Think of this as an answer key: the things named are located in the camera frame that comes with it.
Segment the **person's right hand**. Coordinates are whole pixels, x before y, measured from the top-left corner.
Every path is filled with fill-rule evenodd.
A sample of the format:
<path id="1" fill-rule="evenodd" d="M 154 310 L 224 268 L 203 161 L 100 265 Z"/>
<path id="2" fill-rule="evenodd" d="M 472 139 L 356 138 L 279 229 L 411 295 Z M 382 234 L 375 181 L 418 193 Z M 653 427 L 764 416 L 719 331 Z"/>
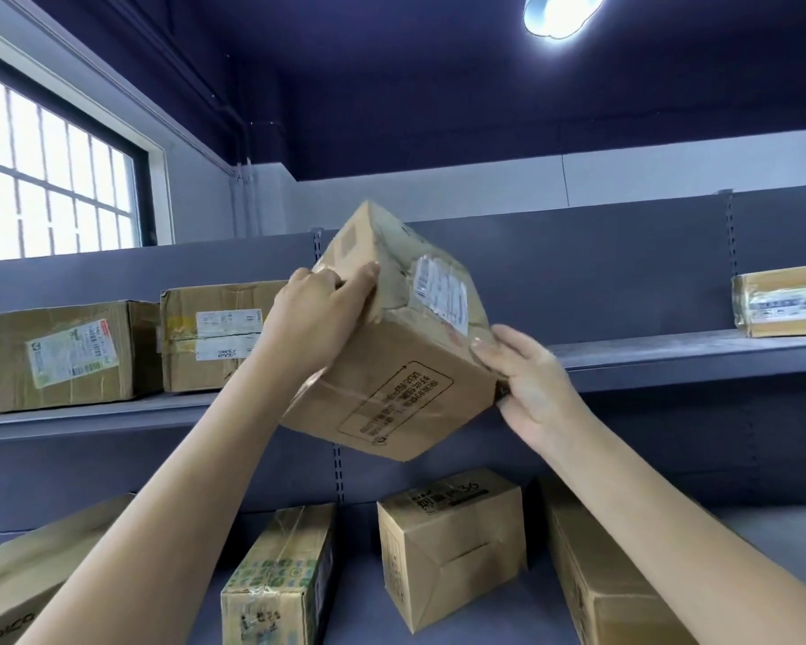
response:
<path id="1" fill-rule="evenodd" d="M 509 393 L 497 405 L 511 430 L 551 463 L 571 444 L 588 409 L 558 358 L 540 343 L 538 369 L 536 382 L 505 379 Z"/>

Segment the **long plain cardboard box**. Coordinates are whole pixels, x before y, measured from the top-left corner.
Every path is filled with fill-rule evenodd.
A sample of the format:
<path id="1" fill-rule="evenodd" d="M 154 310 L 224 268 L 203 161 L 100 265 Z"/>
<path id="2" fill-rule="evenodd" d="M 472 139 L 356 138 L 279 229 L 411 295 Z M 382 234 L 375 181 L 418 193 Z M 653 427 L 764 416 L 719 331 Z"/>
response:
<path id="1" fill-rule="evenodd" d="M 548 551 L 581 645 L 698 645 L 558 478 L 540 477 Z"/>

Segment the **cardboard box green print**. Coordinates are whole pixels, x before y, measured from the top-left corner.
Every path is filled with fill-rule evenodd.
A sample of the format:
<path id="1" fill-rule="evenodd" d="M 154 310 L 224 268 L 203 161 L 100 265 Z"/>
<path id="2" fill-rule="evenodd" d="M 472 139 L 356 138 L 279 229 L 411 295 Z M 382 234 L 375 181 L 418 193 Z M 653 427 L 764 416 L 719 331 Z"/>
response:
<path id="1" fill-rule="evenodd" d="M 222 645 L 319 645 L 337 506 L 281 509 L 220 595 Z"/>

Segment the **white ceiling lamp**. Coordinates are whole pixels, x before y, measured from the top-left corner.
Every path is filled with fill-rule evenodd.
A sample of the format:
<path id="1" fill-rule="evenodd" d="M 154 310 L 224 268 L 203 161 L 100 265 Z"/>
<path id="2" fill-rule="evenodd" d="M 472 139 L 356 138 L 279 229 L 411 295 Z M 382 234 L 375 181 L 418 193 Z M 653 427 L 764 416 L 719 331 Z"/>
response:
<path id="1" fill-rule="evenodd" d="M 523 24 L 528 33 L 565 40 L 578 33 L 605 0 L 525 0 Z"/>

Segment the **person's left hand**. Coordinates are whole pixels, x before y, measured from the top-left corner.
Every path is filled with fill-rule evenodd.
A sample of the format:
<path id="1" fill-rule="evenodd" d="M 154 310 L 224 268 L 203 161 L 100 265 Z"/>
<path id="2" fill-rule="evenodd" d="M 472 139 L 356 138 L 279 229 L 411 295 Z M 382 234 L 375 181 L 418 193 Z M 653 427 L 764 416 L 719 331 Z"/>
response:
<path id="1" fill-rule="evenodd" d="M 265 320 L 255 350 L 259 360 L 295 383 L 330 366 L 362 315 L 344 309 L 344 283 L 353 274 L 341 278 L 328 267 L 297 270 Z"/>

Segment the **cardboard box black lettering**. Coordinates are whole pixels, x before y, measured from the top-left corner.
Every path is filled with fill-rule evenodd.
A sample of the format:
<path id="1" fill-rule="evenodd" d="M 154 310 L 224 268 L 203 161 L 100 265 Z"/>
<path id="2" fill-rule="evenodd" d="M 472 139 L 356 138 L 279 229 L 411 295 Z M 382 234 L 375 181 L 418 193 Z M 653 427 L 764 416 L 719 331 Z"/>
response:
<path id="1" fill-rule="evenodd" d="M 99 502 L 0 544 L 0 645 L 14 645 L 129 506 Z"/>

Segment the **cardboard box two white labels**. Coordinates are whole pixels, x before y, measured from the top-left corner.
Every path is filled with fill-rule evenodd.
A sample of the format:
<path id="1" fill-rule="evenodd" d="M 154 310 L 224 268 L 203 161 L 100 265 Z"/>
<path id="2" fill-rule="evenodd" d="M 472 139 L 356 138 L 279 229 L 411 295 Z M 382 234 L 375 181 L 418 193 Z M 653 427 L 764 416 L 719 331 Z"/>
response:
<path id="1" fill-rule="evenodd" d="M 220 390 L 251 354 L 286 280 L 161 292 L 163 390 Z"/>

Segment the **barred window black frame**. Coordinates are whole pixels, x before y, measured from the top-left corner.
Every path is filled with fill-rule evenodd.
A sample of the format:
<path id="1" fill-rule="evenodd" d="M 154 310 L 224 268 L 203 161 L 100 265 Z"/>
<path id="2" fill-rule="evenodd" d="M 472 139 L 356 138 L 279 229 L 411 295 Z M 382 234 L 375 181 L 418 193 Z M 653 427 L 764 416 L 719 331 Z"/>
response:
<path id="1" fill-rule="evenodd" d="M 158 244 L 150 157 L 0 60 L 0 260 Z"/>

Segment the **cardboard box green white label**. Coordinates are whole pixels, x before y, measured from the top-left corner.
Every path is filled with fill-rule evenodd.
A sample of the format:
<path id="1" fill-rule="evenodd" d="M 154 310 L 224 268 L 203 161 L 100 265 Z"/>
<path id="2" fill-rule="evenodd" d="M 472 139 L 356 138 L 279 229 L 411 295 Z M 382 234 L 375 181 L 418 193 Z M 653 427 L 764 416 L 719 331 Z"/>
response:
<path id="1" fill-rule="evenodd" d="M 130 300 L 0 313 L 0 413 L 160 393 L 160 321 Z"/>

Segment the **small cardboard box black print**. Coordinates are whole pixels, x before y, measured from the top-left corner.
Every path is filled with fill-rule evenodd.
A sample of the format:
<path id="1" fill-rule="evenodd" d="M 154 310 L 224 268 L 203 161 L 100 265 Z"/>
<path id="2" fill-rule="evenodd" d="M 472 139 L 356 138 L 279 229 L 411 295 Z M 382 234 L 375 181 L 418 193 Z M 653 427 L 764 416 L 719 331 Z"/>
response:
<path id="1" fill-rule="evenodd" d="M 376 504 L 385 588 L 412 634 L 528 569 L 523 490 L 477 468 Z"/>

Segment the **grey wall pipes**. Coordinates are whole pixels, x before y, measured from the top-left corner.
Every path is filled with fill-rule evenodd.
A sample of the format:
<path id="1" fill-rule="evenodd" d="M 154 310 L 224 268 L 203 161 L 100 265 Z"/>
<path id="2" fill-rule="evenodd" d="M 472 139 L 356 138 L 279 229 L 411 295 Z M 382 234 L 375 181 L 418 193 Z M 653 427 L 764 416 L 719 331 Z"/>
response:
<path id="1" fill-rule="evenodd" d="M 230 181 L 234 233 L 237 238 L 249 238 L 254 234 L 250 165 L 250 161 L 247 165 L 237 163 Z"/>

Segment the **taped cardboard box black-framed print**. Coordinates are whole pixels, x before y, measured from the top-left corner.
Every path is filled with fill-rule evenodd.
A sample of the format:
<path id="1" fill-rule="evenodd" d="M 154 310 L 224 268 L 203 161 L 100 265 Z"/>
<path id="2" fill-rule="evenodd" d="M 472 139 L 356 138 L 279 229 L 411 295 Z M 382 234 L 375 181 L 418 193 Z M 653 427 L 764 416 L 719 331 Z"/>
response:
<path id="1" fill-rule="evenodd" d="M 469 271 L 365 201 L 313 270 L 346 280 L 369 261 L 380 273 L 358 328 L 281 424 L 406 462 L 493 405 L 500 377 L 473 357 L 471 342 L 494 337 Z"/>

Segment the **person's right forearm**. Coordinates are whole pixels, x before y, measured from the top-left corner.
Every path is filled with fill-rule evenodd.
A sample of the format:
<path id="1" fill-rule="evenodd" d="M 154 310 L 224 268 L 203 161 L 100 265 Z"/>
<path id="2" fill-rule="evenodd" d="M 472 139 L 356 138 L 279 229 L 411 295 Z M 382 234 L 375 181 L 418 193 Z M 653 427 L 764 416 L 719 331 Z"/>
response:
<path id="1" fill-rule="evenodd" d="M 603 424 L 542 434 L 530 444 L 699 645 L 806 645 L 806 585 Z"/>

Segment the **person's left forearm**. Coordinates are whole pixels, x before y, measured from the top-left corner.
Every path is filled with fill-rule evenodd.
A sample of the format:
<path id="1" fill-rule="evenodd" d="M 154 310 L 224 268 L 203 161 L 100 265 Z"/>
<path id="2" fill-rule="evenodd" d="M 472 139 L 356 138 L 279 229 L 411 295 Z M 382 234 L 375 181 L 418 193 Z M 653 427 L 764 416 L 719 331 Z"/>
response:
<path id="1" fill-rule="evenodd" d="M 339 349 L 265 333 L 18 645 L 185 645 L 272 434 Z"/>

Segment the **flat taped cardboard parcel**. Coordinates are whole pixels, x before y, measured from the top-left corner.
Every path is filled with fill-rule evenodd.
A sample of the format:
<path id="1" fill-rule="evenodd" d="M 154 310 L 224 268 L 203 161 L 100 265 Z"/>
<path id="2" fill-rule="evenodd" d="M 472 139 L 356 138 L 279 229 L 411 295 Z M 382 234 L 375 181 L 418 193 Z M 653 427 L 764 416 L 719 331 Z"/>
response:
<path id="1" fill-rule="evenodd" d="M 735 326 L 752 338 L 806 336 L 806 266 L 739 274 L 731 281 Z"/>

